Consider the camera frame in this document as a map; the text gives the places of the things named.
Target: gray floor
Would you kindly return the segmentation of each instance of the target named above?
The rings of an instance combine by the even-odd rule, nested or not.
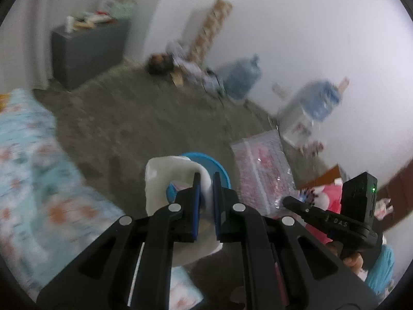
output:
[[[144,169],[152,157],[204,152],[217,159],[238,187],[231,143],[271,129],[267,114],[251,103],[234,105],[201,88],[176,88],[167,77],[153,77],[130,63],[117,66],[67,92],[58,83],[36,98],[56,117],[57,139],[82,170],[88,185],[125,213],[145,215]],[[296,183],[325,170],[286,146]],[[204,309],[243,309],[229,301],[242,285],[238,244],[188,267],[205,295]]]

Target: dark gray box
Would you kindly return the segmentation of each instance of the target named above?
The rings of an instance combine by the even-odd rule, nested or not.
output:
[[[128,20],[97,25],[67,34],[65,26],[52,31],[53,77],[68,90],[106,71],[123,59]]]

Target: gray curtain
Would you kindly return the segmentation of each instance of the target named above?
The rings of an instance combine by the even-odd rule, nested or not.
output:
[[[67,15],[95,11],[104,0],[16,0],[0,27],[0,93],[46,88],[52,77],[50,31]]]

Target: blue bucket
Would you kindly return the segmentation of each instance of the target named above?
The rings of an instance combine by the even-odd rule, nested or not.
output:
[[[221,179],[221,185],[224,188],[231,189],[231,181],[228,173],[224,169],[224,167],[211,156],[201,152],[186,152],[181,156],[186,156],[193,162],[197,162],[201,164],[210,175],[211,179],[216,172],[219,172],[219,177]],[[166,189],[166,197],[168,198],[168,202],[173,203],[175,201],[177,190],[175,186],[169,184],[168,188]]]

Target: metal bolt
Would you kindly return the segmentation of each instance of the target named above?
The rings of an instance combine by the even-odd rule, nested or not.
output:
[[[242,203],[236,203],[236,204],[233,205],[233,209],[234,209],[234,211],[237,211],[237,212],[243,212],[243,211],[245,211],[246,207]]]
[[[132,218],[129,216],[123,216],[121,219],[119,219],[119,224],[122,226],[129,225],[132,222]]]
[[[283,223],[285,226],[292,226],[292,225],[294,225],[294,223],[295,223],[294,218],[292,218],[292,217],[290,217],[290,216],[285,216],[285,217],[283,217],[283,218],[281,219],[281,221],[282,221],[282,223]]]
[[[171,212],[178,212],[178,211],[180,211],[181,206],[177,203],[173,203],[173,204],[169,205],[168,209]]]

